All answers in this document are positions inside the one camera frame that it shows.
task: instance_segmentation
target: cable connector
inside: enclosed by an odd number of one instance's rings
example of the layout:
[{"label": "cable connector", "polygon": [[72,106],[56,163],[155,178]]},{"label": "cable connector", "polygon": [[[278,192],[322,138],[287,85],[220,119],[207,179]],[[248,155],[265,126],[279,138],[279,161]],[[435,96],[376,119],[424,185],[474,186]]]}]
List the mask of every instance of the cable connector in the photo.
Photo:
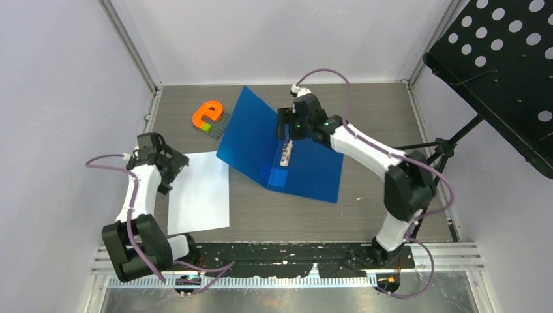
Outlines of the cable connector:
[{"label": "cable connector", "polygon": [[292,87],[290,87],[290,94],[295,98],[297,97],[297,93],[299,91],[299,86],[296,84],[293,84]]}]

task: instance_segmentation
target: black metal plate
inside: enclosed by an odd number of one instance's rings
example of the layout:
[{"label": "black metal plate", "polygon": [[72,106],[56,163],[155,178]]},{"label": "black metal plate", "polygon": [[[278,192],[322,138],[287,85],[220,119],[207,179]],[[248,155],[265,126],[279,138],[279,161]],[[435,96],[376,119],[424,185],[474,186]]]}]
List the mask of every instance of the black metal plate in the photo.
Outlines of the black metal plate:
[{"label": "black metal plate", "polygon": [[[553,53],[553,1],[545,1],[537,12],[529,9],[530,0],[488,0],[480,2],[488,2],[483,8],[478,2],[466,5],[424,61],[540,173],[553,179],[553,121],[538,120],[540,112],[553,112],[553,60],[546,58]],[[496,20],[498,9],[505,14]],[[467,16],[470,25],[462,25]],[[509,30],[514,21],[522,22],[517,32]],[[487,34],[478,38],[481,27]],[[534,33],[540,35],[536,44],[529,38]],[[450,42],[450,36],[457,40]],[[503,42],[499,50],[492,49],[495,40]],[[468,54],[462,53],[465,45],[471,46]],[[481,67],[475,64],[478,57],[486,59]],[[455,85],[488,71],[496,72]]]},{"label": "black metal plate", "polygon": [[[305,277],[317,263],[321,278],[363,277],[363,269],[395,269],[398,261],[379,267],[368,258],[370,246],[361,243],[202,243],[200,255],[205,268],[235,262],[227,277]],[[413,269],[411,248],[399,254],[403,269]]]}]

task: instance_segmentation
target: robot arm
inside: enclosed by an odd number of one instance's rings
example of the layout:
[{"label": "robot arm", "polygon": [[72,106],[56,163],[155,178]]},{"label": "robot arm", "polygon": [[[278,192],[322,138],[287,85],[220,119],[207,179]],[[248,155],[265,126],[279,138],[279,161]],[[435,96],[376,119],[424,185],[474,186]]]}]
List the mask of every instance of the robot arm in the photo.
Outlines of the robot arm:
[{"label": "robot arm", "polygon": [[432,177],[430,173],[417,166],[390,157],[367,145],[350,131],[389,153],[405,155],[422,162],[425,161],[424,155],[418,151],[408,155],[404,151],[388,147],[359,132],[352,124],[348,124],[349,130],[346,129],[341,117],[326,115],[317,97],[308,89],[297,88],[294,85],[291,94],[293,97],[297,95],[294,107],[278,109],[279,139],[287,137],[287,125],[289,139],[311,138],[316,143],[352,157],[384,181],[387,215],[382,229],[372,240],[371,254],[376,263],[393,261],[404,243],[404,236],[411,223],[436,193]]},{"label": "robot arm", "polygon": [[[167,194],[170,184],[188,166],[188,158],[165,144],[160,134],[148,133],[138,136],[138,147],[127,164],[140,182],[131,216],[133,236],[140,236],[138,246],[159,270],[172,267],[173,261],[190,252],[189,236],[178,235],[167,239],[153,215],[157,192]],[[134,178],[129,177],[127,195],[115,223],[102,229],[102,239],[110,255],[113,268],[121,282],[150,275],[150,268],[130,246],[127,233],[128,204],[134,190]]]}]

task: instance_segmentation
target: black perforated panel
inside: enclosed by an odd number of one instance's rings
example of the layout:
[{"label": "black perforated panel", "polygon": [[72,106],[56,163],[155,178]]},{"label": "black perforated panel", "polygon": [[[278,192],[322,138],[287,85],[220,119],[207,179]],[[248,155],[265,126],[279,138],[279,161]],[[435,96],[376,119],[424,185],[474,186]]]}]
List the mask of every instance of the black perforated panel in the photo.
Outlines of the black perforated panel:
[{"label": "black perforated panel", "polygon": [[425,63],[553,179],[553,0],[470,1]]}]

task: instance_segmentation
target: black stand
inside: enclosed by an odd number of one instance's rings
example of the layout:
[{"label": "black stand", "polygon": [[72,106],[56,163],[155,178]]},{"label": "black stand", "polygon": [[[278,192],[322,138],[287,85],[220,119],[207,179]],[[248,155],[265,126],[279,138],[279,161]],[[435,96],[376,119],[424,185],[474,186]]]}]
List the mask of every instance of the black stand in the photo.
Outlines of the black stand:
[{"label": "black stand", "polygon": [[[434,142],[428,142],[428,143],[421,143],[418,145],[405,145],[403,147],[397,147],[395,149],[398,150],[409,150],[409,149],[419,149],[419,148],[426,148],[426,147],[436,147],[434,150],[434,153],[426,160],[427,164],[432,164],[437,159],[440,159],[436,166],[434,167],[438,172],[443,173],[443,170],[445,169],[445,165],[447,163],[447,160],[453,157],[453,149],[457,146],[457,143],[461,138],[463,138],[466,134],[468,134],[469,131],[471,131],[473,128],[476,127],[481,121],[484,119],[480,115],[476,115],[470,122],[467,123],[463,128],[461,128],[451,139],[445,140],[442,138],[436,138]],[[438,187],[438,183],[440,182],[440,178],[436,177],[434,178],[434,187]],[[428,211],[428,206],[423,208],[423,214],[425,214]],[[423,223],[423,218],[419,220],[419,224],[415,226],[415,229],[413,230],[413,234],[411,237],[417,238],[417,234],[419,233],[419,230],[421,229],[421,224]],[[453,241],[458,241],[456,238],[455,230],[451,232],[453,236]]]}]

